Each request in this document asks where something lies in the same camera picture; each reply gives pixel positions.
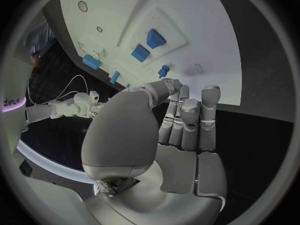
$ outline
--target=round hole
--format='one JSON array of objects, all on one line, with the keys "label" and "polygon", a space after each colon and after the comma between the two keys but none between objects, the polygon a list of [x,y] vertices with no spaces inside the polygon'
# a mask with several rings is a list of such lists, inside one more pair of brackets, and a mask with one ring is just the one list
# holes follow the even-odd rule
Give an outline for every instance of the round hole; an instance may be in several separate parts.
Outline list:
[{"label": "round hole", "polygon": [[87,4],[84,1],[80,1],[78,3],[78,7],[84,13],[88,10],[88,6],[87,6]]}]

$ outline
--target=cable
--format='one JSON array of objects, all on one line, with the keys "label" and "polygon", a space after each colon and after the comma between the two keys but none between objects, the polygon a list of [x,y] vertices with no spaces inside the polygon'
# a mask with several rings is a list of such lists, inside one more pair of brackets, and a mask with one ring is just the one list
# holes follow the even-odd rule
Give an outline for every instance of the cable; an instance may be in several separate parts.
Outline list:
[{"label": "cable", "polygon": [[86,93],[88,94],[89,91],[88,91],[88,84],[87,84],[87,81],[85,80],[85,78],[84,78],[82,75],[76,75],[76,76],[74,76],[74,77],[71,79],[71,81],[67,84],[67,86],[64,88],[64,90],[63,90],[56,98],[54,98],[53,100],[50,100],[50,101],[46,101],[46,102],[43,102],[43,103],[39,103],[39,104],[35,103],[35,102],[32,100],[32,98],[30,97],[30,88],[29,88],[29,82],[28,82],[28,84],[27,84],[28,98],[29,98],[30,102],[31,102],[33,105],[44,105],[44,104],[47,104],[47,103],[49,103],[49,102],[55,101],[55,100],[57,100],[57,99],[61,99],[61,98],[63,98],[64,96],[69,95],[69,94],[71,94],[71,93],[78,93],[78,91],[71,91],[71,92],[68,92],[67,94],[61,96],[61,95],[64,93],[64,91],[68,88],[68,86],[71,84],[71,82],[72,82],[76,77],[81,77],[81,78],[83,79],[83,81],[84,81],[84,83],[85,83]]}]

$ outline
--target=white platform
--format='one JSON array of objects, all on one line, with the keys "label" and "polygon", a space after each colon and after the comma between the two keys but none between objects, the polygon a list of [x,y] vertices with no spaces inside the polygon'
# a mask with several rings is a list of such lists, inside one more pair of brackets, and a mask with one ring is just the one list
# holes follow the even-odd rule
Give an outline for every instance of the white platform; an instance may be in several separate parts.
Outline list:
[{"label": "white platform", "polygon": [[[87,11],[78,3],[83,1]],[[220,0],[60,0],[76,51],[102,62],[100,69],[120,73],[117,82],[138,87],[167,78],[190,87],[190,98],[201,100],[207,85],[221,88],[220,103],[240,105],[242,68],[231,21]],[[147,33],[155,29],[166,40],[151,49]],[[150,55],[139,62],[132,51],[141,44]]]}]

